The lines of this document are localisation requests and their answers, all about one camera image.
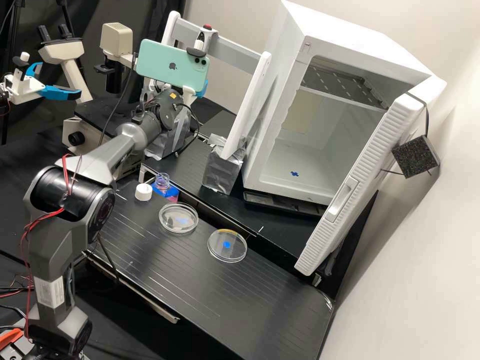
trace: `robotic arm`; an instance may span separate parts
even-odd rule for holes
[[[174,104],[170,106],[180,111]],[[146,111],[141,121],[134,118],[120,125],[116,137],[81,159],[67,158],[70,184],[76,171],[70,195],[61,159],[33,179],[23,199],[31,220],[64,210],[40,222],[28,235],[37,304],[29,313],[27,329],[36,346],[26,359],[49,359],[55,353],[64,356],[61,359],[79,358],[92,323],[75,304],[72,262],[94,240],[112,212],[115,193],[111,185],[116,168],[131,151],[143,150],[161,131],[161,121]]]

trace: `petri dish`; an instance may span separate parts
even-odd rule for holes
[[[166,230],[176,234],[188,233],[199,224],[197,211],[183,202],[165,205],[160,209],[158,218]]]
[[[247,255],[247,242],[238,232],[218,229],[208,238],[210,254],[225,263],[237,263]]]

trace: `smartphone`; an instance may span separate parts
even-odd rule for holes
[[[140,43],[136,73],[179,88],[188,86],[201,92],[207,80],[210,59],[203,51],[163,45],[149,39]]]

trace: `black platform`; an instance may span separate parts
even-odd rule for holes
[[[169,174],[170,180],[181,191],[208,204],[252,234],[265,238],[298,259],[319,218],[265,210],[245,203],[241,175],[230,196],[202,186],[211,150],[208,144],[195,140],[178,158],[170,156],[161,161],[149,158],[143,164],[152,172]]]
[[[102,230],[124,280],[243,359],[317,358],[333,314],[320,291],[251,249],[238,263],[215,259],[207,248],[215,227],[200,220],[189,234],[164,230],[158,212],[168,201],[156,193],[137,201],[135,186],[117,192]],[[99,246],[92,257],[108,267]]]

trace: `wire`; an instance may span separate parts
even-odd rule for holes
[[[71,36],[74,38],[75,37],[74,26],[72,25],[72,19],[70,19],[69,9],[67,7],[66,2],[65,2],[65,5],[61,6],[61,10],[63,11],[63,17],[65,18],[66,27],[71,32]]]
[[[63,168],[63,177],[64,177],[64,180],[65,180],[65,189],[66,189],[66,193],[68,195],[70,195],[72,193],[72,189],[69,190],[69,177],[68,177],[68,170],[67,170],[67,156],[69,156],[69,155],[70,154],[65,154],[61,157],[61,160],[62,160],[61,163],[62,163],[62,168]],[[32,269],[29,267],[29,264],[27,262],[27,258],[25,257],[25,254],[24,254],[23,242],[24,242],[25,239],[28,238],[29,233],[40,222],[42,222],[46,219],[54,218],[57,215],[61,214],[63,211],[65,211],[65,209],[63,207],[61,207],[56,211],[52,211],[52,212],[49,212],[47,214],[44,214],[44,215],[41,215],[41,216],[37,217],[34,221],[28,223],[24,227],[25,231],[20,238],[20,255],[21,255],[21,258],[23,259],[23,263],[25,264],[25,268],[28,270],[28,287],[27,287],[27,295],[26,295],[26,314],[25,314],[25,337],[27,339],[29,338],[29,311],[30,311],[30,299],[31,299],[31,293],[32,293],[31,290],[33,288],[33,286],[30,286],[30,283],[33,283],[33,277],[32,277]],[[11,293],[8,296],[18,294],[21,291],[22,290],[19,290],[18,292],[15,292],[15,293]]]
[[[66,283],[67,286],[68,286],[68,296],[70,296],[70,301],[73,301],[73,298],[74,298],[74,294],[73,294],[73,291],[72,291],[73,286],[74,286],[74,285],[72,284],[72,280],[73,280],[72,275],[73,275],[73,273],[74,273],[74,267],[73,267],[73,265],[71,264],[71,265],[70,265],[70,269],[68,270],[68,280],[67,280],[67,283]]]
[[[99,232],[98,235],[96,236],[95,246],[94,246],[93,249],[90,250],[90,252],[86,255],[85,261],[87,261],[87,260],[89,259],[90,255],[92,255],[92,254],[95,252],[95,250],[97,250],[97,246],[99,245],[99,241],[98,241],[99,237],[100,237],[100,232]]]
[[[416,97],[415,95],[413,95],[412,93],[410,93],[408,91],[406,92],[406,94],[409,95],[410,97],[414,98],[418,102],[422,103],[423,106],[425,107],[425,137],[428,138],[429,137],[429,125],[430,125],[429,107],[427,106],[427,103],[425,101],[423,101],[421,98]]]
[[[134,53],[132,54],[132,57],[131,57],[131,68],[130,68],[130,71],[128,72],[128,77],[126,78],[125,87],[123,88],[123,91],[121,92],[121,95],[120,95],[120,97],[118,98],[117,103],[116,103],[115,106],[113,107],[113,110],[111,111],[110,115],[108,116],[108,119],[106,120],[105,125],[103,126],[103,129],[102,129],[101,135],[100,135],[100,140],[98,141],[98,145],[97,145],[97,146],[100,146],[100,145],[102,144],[102,141],[103,141],[104,136],[105,136],[105,131],[107,130],[107,125],[109,124],[110,119],[111,119],[112,116],[115,114],[115,111],[116,111],[117,108],[119,107],[120,103],[122,102],[122,99],[123,99],[124,96],[125,96],[125,93],[127,92],[127,88],[129,87],[129,83],[130,83],[130,78],[132,77],[132,73],[134,72],[134,65],[135,65],[135,60],[136,60],[136,59],[137,59],[137,53],[134,52]]]
[[[18,315],[20,315],[22,318],[26,318],[26,317],[27,317],[27,315],[26,315],[22,310],[20,310],[18,307],[15,307],[15,306],[8,306],[8,305],[2,305],[2,304],[0,304],[0,308],[13,310],[13,311],[15,311]]]
[[[380,169],[380,171],[384,171],[384,172],[390,173],[390,174],[403,175],[401,172],[390,171],[390,170],[385,170],[385,169]]]
[[[17,291],[13,291],[13,292],[8,292],[6,294],[3,294],[3,295],[0,295],[0,299],[3,299],[3,298],[8,298],[8,297],[11,297],[13,295],[17,295],[17,294],[20,294],[23,290],[17,290]]]
[[[72,195],[72,189],[74,187],[74,183],[76,180],[77,173],[79,172],[80,164],[82,163],[82,155],[78,157],[78,162],[76,163],[76,168],[75,172],[73,173],[73,176],[71,177],[71,186],[70,186],[70,192],[68,193],[69,195]]]
[[[5,26],[5,23],[7,22],[7,18],[9,17],[10,13],[12,12],[12,10],[14,8],[14,5],[15,5],[15,0],[13,0],[11,2],[10,8],[8,9],[8,11],[5,14],[5,18],[3,18],[3,22],[1,23],[1,27],[0,27],[0,35],[2,34],[2,31],[4,30],[4,26]]]
[[[192,108],[190,106],[188,106],[187,104],[184,104],[184,103],[178,103],[178,104],[173,104],[173,107],[177,107],[177,106],[182,106],[182,107],[185,107],[187,108],[188,110],[190,110],[190,116],[196,121],[196,125],[197,125],[197,129],[196,129],[196,134],[193,136],[193,138],[184,146],[182,147],[180,150],[178,151],[174,151],[174,152],[171,152],[169,153],[167,156],[164,156],[162,157],[162,159],[166,159],[168,158],[169,156],[175,154],[175,157],[179,157],[181,153],[183,153],[185,150],[187,150],[187,148],[195,141],[196,138],[199,137],[199,133],[200,133],[200,121],[199,119],[197,118],[197,116],[194,114],[194,112],[192,111]]]
[[[5,290],[8,290],[8,291],[17,291],[17,290],[22,290],[22,291],[25,291],[27,290],[29,287],[28,286],[2,286],[0,287],[0,291],[5,291]]]
[[[119,271],[117,270],[117,268],[115,267],[115,264],[114,262],[112,261],[112,258],[110,257],[110,254],[109,252],[107,251],[107,249],[105,248],[104,246],[104,242],[102,241],[102,238],[100,237],[100,233],[98,233],[98,243],[100,244],[101,248],[103,249],[103,252],[105,253],[106,255],[106,258],[108,259],[108,262],[110,263],[112,269],[113,269],[113,272],[115,272],[115,277],[116,277],[116,285],[118,285],[120,283],[120,274],[119,274]]]
[[[156,90],[157,93],[160,93],[162,91],[162,89],[160,88],[160,86],[158,84],[158,80],[153,81],[153,87],[155,87],[155,90]]]
[[[24,327],[21,325],[0,325],[0,330],[15,330],[15,329],[20,329],[23,330]]]

